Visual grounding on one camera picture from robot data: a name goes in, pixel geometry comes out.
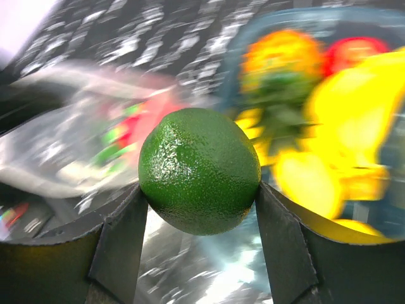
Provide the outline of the yellow toy banana bunch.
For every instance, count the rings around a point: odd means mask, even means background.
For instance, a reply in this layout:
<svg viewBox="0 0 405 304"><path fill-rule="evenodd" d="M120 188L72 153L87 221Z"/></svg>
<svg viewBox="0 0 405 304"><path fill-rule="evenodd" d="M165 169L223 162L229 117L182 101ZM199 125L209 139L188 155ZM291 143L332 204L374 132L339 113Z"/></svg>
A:
<svg viewBox="0 0 405 304"><path fill-rule="evenodd" d="M404 95L404 50L367 57L357 65L322 79L304 103L309 121L297 147L270 153L255 139L256 110L244 110L237 124L269 166L277 186L294 203L345 227L376 235L371 225L342 218L347 200L382 198L389 171L377 159L390 118Z"/></svg>

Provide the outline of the green toy lime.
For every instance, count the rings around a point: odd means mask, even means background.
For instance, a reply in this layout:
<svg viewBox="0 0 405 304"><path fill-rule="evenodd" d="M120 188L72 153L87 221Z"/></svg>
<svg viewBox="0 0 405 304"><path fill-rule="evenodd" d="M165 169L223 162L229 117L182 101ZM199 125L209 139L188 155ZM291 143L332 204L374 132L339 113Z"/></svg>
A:
<svg viewBox="0 0 405 304"><path fill-rule="evenodd" d="M243 131L203 108L162 119L142 146L138 174L151 208L175 228L198 236L238 226L261 180L259 158Z"/></svg>

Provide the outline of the teal transparent plastic tray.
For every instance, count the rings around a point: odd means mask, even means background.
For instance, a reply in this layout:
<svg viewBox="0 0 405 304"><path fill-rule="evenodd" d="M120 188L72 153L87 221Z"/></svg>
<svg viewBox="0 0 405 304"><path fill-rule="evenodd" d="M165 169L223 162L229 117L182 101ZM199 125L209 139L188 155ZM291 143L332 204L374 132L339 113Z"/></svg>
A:
<svg viewBox="0 0 405 304"><path fill-rule="evenodd" d="M237 109L241 100L238 72L248 45L270 32L292 26L305 30L331 46L340 38L356 34L385 40L390 47L404 43L404 12L379 8L298 8L267 13L243 26L231 40L221 69L226 73L219 88L222 111ZM390 115L393 120L387 135L377 148L377 159L389 171L388 188L377 201L349 199L344 207L345 219L366 219L376 235L355 231L327 220L289 201L286 205L315 232L330 239L356 244L394 243L404 240L404 98Z"/></svg>

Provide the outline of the red toy pepper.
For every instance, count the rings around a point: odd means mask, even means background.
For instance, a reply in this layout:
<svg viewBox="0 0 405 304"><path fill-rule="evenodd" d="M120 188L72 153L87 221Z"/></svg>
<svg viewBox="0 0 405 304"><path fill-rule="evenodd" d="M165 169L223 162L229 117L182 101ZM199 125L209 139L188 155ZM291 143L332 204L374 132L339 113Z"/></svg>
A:
<svg viewBox="0 0 405 304"><path fill-rule="evenodd" d="M104 148L95 156L94 163L107 166L109 173L138 169L141 147L151 131L167 114L188 107L170 93L138 99L135 104L125 106L118 111L118 121L101 136Z"/></svg>

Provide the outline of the toy pineapple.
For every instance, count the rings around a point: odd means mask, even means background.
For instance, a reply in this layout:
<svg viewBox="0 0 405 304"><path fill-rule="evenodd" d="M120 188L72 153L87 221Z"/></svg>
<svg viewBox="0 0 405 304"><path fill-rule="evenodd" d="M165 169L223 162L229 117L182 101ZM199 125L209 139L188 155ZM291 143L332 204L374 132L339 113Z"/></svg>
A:
<svg viewBox="0 0 405 304"><path fill-rule="evenodd" d="M309 126L302 108L323 78L323 48L309 34L283 29L250 44L240 64L240 110L256 110L255 139L270 145L274 154L297 147Z"/></svg>

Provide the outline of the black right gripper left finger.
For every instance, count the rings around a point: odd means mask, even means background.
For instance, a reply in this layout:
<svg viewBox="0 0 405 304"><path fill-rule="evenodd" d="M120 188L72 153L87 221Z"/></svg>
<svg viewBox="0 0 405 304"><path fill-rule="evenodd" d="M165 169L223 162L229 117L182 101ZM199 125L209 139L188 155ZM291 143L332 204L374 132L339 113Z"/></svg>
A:
<svg viewBox="0 0 405 304"><path fill-rule="evenodd" d="M92 287L133 303L146 217L135 184L38 237L1 242L1 303L85 303Z"/></svg>

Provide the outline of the clear polka-dot zip bag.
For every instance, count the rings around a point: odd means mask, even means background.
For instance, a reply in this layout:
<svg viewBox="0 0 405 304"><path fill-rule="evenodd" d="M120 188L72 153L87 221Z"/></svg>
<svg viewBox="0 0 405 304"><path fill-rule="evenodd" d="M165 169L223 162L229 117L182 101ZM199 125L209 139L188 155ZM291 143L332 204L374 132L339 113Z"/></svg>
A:
<svg viewBox="0 0 405 304"><path fill-rule="evenodd" d="M1 86L1 182L50 198L119 189L137 169L109 173L94 163L118 111L170 93L190 107L214 108L173 77L67 61Z"/></svg>

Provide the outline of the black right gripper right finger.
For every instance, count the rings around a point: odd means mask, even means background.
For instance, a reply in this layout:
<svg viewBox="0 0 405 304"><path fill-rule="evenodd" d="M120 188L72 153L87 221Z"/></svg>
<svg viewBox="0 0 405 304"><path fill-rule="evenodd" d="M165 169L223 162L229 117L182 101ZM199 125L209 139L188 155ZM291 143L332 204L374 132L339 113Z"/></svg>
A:
<svg viewBox="0 0 405 304"><path fill-rule="evenodd" d="M404 241L344 227L265 182L256 214L274 303L404 303Z"/></svg>

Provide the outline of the red toy apple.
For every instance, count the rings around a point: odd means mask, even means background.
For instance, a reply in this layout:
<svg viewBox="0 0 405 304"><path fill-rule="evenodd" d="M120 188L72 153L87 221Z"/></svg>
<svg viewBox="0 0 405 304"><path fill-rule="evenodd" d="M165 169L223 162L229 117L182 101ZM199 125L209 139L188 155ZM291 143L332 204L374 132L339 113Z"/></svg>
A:
<svg viewBox="0 0 405 304"><path fill-rule="evenodd" d="M325 52L324 76L328 77L346 68L351 68L364 59L387 53L390 47L373 37L349 37L334 42Z"/></svg>

